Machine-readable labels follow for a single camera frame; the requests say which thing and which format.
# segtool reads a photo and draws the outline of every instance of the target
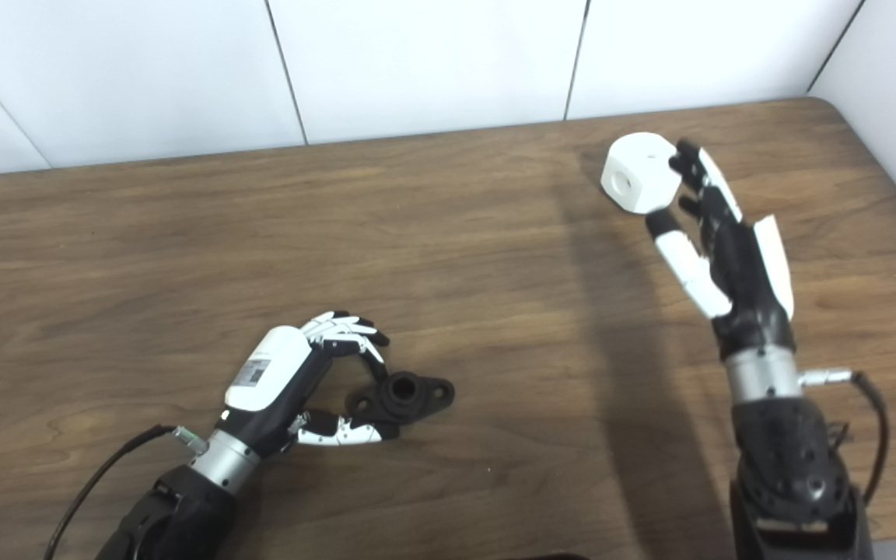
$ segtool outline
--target robotic arm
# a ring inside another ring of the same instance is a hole
[[[53,557],[68,521],[122,454],[171,432],[195,457],[161,475],[132,507],[97,560],[206,560],[230,532],[237,496],[258,465],[294,443],[347,446],[399,436],[399,426],[444,410],[454,387],[410,372],[389,375],[377,346],[389,339],[373,323],[334,311],[299,329],[274,327],[241,366],[209,440],[178,426],[154,426],[118,451],[90,479],[47,546]],[[360,355],[376,386],[348,400],[348,415],[303,408],[334,358]]]
[[[698,254],[668,209],[646,216],[658,251],[684,290],[711,320],[732,393],[740,449],[731,487],[740,560],[865,560],[873,557],[865,504],[886,457],[882,400],[849,369],[797,372],[790,319],[793,291],[774,217],[752,226],[704,149],[677,145],[670,166],[694,198],[680,199],[697,219]],[[852,380],[881,414],[874,479],[860,493],[849,481],[828,424],[803,388]]]

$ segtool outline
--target wooden table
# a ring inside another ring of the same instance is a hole
[[[778,214],[800,365],[867,369],[889,400],[871,524],[896,537],[896,188],[831,106],[790,100],[0,175],[0,558],[42,554],[129,436],[207,433],[263,334],[331,308],[455,405],[395,443],[265,464],[224,558],[731,557],[714,339],[597,187],[632,131],[703,143],[747,215]],[[364,383],[342,362],[313,404]],[[864,401],[814,394],[853,420],[864,482]],[[185,457],[161,440],[121,461],[59,557],[92,558]]]

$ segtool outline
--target mounting hole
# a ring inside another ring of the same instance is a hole
[[[417,384],[413,383],[413,380],[409,378],[395,380],[389,389],[392,390],[392,396],[399,401],[412,401],[417,394]]]
[[[615,171],[613,187],[616,194],[626,194],[627,191],[630,191],[630,189],[632,189],[632,182],[628,180],[627,175],[625,175],[624,173]]]

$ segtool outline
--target label sticker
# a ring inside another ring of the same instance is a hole
[[[237,372],[234,383],[231,383],[230,386],[255,387],[269,364],[271,364],[270,359],[248,359],[246,364],[241,366],[241,371]]]

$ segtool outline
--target connector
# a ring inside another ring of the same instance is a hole
[[[192,450],[192,453],[196,454],[196,457],[206,453],[206,450],[209,450],[209,442],[206,442],[202,437],[196,436],[190,429],[185,428],[184,425],[179,425],[175,428],[174,432],[171,432],[171,436],[174,436],[174,439],[178,439],[184,446],[188,447],[189,450]]]
[[[852,369],[849,368],[825,368],[808,369],[800,372],[797,383],[801,387],[818,387],[832,385],[833,383],[848,383],[852,380]]]

